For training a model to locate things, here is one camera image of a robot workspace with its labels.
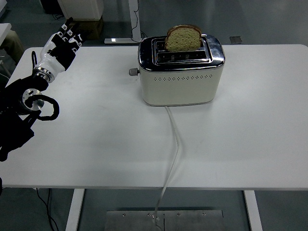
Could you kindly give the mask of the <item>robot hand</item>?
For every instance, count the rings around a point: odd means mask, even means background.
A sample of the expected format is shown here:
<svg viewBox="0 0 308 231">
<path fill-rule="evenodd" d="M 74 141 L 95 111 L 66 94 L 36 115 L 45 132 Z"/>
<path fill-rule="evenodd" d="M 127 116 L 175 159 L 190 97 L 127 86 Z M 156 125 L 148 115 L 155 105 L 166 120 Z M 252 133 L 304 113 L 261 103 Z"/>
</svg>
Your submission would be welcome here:
<svg viewBox="0 0 308 231">
<path fill-rule="evenodd" d="M 40 54 L 40 62 L 36 68 L 43 68 L 56 75 L 66 71 L 85 42 L 88 33 L 77 30 L 79 23 L 70 17 L 51 35 Z"/>
</svg>

